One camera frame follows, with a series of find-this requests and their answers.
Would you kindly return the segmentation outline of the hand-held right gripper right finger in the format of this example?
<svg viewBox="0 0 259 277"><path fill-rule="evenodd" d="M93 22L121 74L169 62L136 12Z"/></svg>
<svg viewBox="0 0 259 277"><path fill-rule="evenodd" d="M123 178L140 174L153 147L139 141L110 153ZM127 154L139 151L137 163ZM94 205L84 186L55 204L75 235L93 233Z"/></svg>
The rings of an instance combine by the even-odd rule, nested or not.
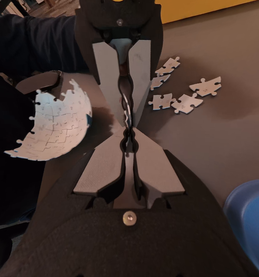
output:
<svg viewBox="0 0 259 277"><path fill-rule="evenodd" d="M132 128L132 149L136 195L145 199L148 209L158 198L185 192L163 148L137 128Z"/></svg>

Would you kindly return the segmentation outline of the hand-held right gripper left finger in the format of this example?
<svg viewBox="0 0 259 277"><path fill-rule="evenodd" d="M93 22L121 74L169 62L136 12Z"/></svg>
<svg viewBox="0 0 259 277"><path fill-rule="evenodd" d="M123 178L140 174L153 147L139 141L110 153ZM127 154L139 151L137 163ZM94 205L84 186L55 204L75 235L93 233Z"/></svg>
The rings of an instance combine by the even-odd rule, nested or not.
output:
<svg viewBox="0 0 259 277"><path fill-rule="evenodd" d="M113 202L124 190L125 146L128 129L122 128L98 145L73 192Z"/></svg>

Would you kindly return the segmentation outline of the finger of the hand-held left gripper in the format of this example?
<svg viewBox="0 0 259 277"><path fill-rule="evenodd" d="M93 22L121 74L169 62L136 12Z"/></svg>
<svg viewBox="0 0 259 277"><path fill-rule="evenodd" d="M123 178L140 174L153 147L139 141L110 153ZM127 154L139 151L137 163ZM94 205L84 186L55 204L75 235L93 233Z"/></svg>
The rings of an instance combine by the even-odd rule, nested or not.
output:
<svg viewBox="0 0 259 277"><path fill-rule="evenodd" d="M137 127L151 87L151 41L138 40L128 52L132 126Z"/></svg>
<svg viewBox="0 0 259 277"><path fill-rule="evenodd" d="M100 90L114 117L124 127L126 124L125 113L122 107L122 94L119 89L120 70L118 53L105 42L94 43L92 46L100 79Z"/></svg>

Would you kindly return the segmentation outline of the joined puzzle pieces strip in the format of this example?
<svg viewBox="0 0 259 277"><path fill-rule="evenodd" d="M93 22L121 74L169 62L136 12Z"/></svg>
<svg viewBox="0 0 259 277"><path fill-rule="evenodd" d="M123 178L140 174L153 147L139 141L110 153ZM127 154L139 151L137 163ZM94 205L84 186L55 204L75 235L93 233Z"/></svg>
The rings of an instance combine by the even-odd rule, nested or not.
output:
<svg viewBox="0 0 259 277"><path fill-rule="evenodd" d="M131 146L131 127L132 127L132 116L131 116L131 110L130 110L130 105L128 103L126 95L122 92L122 108L124 110L124 123L126 126L127 130L127 142L126 142L126 148L125 148L125 153L126 157L129 157L129 153L132 151L132 146Z"/></svg>

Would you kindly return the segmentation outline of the partly built white puzzle ball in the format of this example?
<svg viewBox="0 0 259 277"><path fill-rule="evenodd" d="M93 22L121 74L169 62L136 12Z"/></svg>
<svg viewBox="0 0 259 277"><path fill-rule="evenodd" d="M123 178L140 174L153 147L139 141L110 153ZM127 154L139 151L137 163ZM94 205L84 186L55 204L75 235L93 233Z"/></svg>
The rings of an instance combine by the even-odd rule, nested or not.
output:
<svg viewBox="0 0 259 277"><path fill-rule="evenodd" d="M48 92L36 90L35 116L33 129L14 150L4 153L13 158L25 158L33 161L48 161L68 153L85 137L92 123L92 105L90 99L79 84L71 79L69 89L63 100Z"/></svg>

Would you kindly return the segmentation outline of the person's left forearm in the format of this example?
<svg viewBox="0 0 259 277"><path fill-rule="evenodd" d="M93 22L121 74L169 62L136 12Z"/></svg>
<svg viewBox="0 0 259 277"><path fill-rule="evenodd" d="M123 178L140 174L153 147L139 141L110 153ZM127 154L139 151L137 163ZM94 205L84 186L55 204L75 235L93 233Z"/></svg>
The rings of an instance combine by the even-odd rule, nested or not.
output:
<svg viewBox="0 0 259 277"><path fill-rule="evenodd" d="M67 73L88 69L75 39L76 16L0 15L0 73Z"/></svg>

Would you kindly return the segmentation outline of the white puzzle piece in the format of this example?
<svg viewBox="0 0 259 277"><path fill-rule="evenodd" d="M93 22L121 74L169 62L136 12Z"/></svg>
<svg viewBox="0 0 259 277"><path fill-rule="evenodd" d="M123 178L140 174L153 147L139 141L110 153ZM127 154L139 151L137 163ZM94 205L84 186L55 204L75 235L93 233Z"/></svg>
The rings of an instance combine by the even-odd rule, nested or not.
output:
<svg viewBox="0 0 259 277"><path fill-rule="evenodd" d="M154 77L152 79L150 90L153 91L155 88L160 87L169 77L170 74Z"/></svg>
<svg viewBox="0 0 259 277"><path fill-rule="evenodd" d="M201 96L207 96L211 94L212 96L217 95L216 90L221 88L221 77L214 78L212 80L206 81L205 78L201 78L200 83L190 85L189 88Z"/></svg>
<svg viewBox="0 0 259 277"><path fill-rule="evenodd" d="M161 95L153 95L153 100L149 101L149 105L153 105L153 110L160 110L160 107L162 109L169 108L171 105L171 102L175 102L176 98L172 97L172 93L165 94L163 96Z"/></svg>
<svg viewBox="0 0 259 277"><path fill-rule="evenodd" d="M175 109L175 113L183 112L188 114L194 109L194 107L199 106L203 102L202 99L197 99L196 97L197 93L193 93L192 96L183 94L177 101L171 104L171 107Z"/></svg>
<svg viewBox="0 0 259 277"><path fill-rule="evenodd" d="M180 57L176 57L175 59L169 58L167 62L158 70L155 71L157 76L163 76L165 74L171 73L180 65L179 62Z"/></svg>

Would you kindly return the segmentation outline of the blue plastic ball stand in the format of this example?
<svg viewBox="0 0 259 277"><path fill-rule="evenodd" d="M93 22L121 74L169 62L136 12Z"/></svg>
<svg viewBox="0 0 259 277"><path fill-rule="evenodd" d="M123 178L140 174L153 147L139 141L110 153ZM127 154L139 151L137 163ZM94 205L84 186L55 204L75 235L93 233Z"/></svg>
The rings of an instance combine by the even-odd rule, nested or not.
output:
<svg viewBox="0 0 259 277"><path fill-rule="evenodd" d="M259 270L259 179L236 187L223 211L242 249Z"/></svg>

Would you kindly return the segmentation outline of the yellow plastic bin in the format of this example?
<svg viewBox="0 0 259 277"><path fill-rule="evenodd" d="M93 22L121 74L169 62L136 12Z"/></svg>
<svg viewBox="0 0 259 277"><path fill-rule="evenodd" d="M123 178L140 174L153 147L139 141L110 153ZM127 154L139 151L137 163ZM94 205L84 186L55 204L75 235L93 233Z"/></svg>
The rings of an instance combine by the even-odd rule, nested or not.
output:
<svg viewBox="0 0 259 277"><path fill-rule="evenodd" d="M163 24L249 2L253 0L155 0L161 5Z"/></svg>

